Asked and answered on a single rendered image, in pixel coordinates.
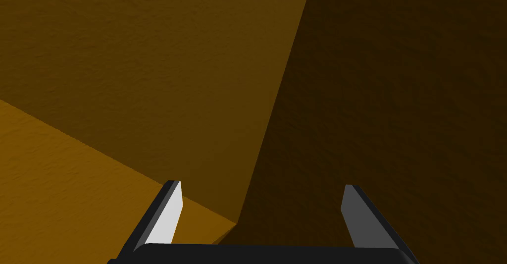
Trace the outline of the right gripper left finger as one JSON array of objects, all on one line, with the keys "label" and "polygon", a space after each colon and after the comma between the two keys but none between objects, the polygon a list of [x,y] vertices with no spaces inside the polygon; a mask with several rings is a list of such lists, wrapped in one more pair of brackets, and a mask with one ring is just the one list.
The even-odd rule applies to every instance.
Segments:
[{"label": "right gripper left finger", "polygon": [[144,244],[171,244],[183,208],[181,182],[171,180],[164,184],[160,201],[155,201],[154,212],[148,215],[134,250]]}]

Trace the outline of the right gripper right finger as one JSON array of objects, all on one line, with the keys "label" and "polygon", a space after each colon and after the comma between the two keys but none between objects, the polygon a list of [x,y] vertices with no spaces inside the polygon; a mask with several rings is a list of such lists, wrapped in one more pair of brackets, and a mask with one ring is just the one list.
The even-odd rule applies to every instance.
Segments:
[{"label": "right gripper right finger", "polygon": [[398,248],[353,185],[344,188],[341,212],[354,247]]}]

